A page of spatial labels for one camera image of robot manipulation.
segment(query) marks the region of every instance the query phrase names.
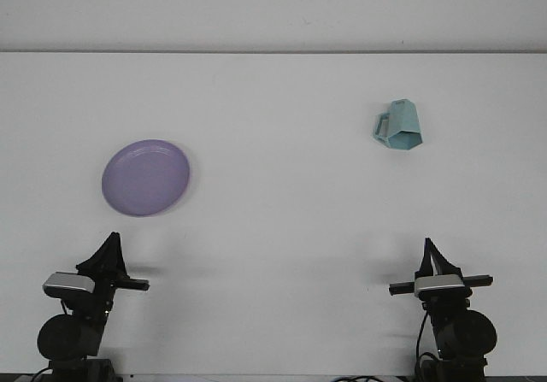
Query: mug handle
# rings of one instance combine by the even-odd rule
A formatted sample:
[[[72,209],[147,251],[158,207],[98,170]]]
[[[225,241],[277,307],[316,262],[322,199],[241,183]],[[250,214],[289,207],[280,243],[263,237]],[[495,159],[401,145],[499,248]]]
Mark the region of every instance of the mug handle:
[[[374,131],[374,137],[381,141],[382,143],[387,143],[387,138],[386,136],[382,136],[379,131],[381,130],[382,128],[382,123],[386,120],[388,120],[390,117],[390,114],[389,113],[382,113],[381,115],[379,115],[379,118],[378,118],[378,125],[376,126],[376,130]]]

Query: black cable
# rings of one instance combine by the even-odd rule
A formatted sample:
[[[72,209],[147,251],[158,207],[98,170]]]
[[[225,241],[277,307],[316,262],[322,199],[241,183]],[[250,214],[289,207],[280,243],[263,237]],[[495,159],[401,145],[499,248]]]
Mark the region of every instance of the black cable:
[[[44,369],[40,370],[40,371],[37,371],[31,378],[30,382],[34,382],[34,380],[40,376],[42,373],[44,373],[45,371],[49,371],[51,368],[50,367],[45,367]]]
[[[424,374],[421,369],[421,358],[427,356],[428,358],[433,359],[435,362],[438,362],[438,358],[431,352],[423,352],[422,354],[420,354],[421,335],[424,332],[424,326],[426,325],[427,316],[428,313],[426,312],[426,314],[424,315],[424,319],[421,322],[420,333],[418,333],[418,340],[416,341],[416,364],[414,366],[414,373],[418,382],[426,382],[426,379],[424,378]]]
[[[384,382],[381,379],[375,378],[374,376],[342,376],[340,378],[336,378],[335,380],[332,380],[331,382],[357,382],[359,379],[365,379],[364,382],[368,382],[369,380],[375,380],[376,382]]]
[[[420,333],[418,334],[418,340],[416,341],[416,361],[420,360],[420,341],[421,341],[421,334],[424,332],[424,326],[426,325],[427,316],[429,314],[426,312],[424,315],[424,319],[421,322],[420,326]]]

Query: plate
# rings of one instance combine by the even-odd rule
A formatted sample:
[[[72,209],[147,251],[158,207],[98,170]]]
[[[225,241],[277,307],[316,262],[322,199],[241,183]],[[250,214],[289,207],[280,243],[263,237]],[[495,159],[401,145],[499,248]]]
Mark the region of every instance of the plate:
[[[125,215],[146,216],[169,208],[185,192],[190,165],[176,145],[143,140],[124,147],[103,173],[103,195]]]

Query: light blue mug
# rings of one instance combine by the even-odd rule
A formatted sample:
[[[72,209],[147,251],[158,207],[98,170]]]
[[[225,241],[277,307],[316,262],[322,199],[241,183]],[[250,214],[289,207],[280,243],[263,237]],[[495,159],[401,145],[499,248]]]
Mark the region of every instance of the light blue mug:
[[[392,102],[390,109],[379,115],[374,137],[390,149],[410,150],[421,144],[414,103],[406,98]]]

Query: white wall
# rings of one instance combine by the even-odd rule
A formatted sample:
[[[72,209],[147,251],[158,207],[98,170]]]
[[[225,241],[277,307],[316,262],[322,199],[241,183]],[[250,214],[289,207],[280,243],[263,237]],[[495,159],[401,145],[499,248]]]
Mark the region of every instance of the white wall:
[[[151,282],[116,296],[102,354],[120,372],[411,373],[421,307],[387,286],[429,235],[495,278],[472,300],[499,333],[488,373],[545,374],[545,79],[545,55],[0,55],[0,369],[41,368],[60,311],[41,284],[116,230]],[[410,152],[371,138],[401,97]],[[100,191],[141,138],[193,170],[150,218]]]
[[[547,0],[0,0],[0,49],[547,50]]]

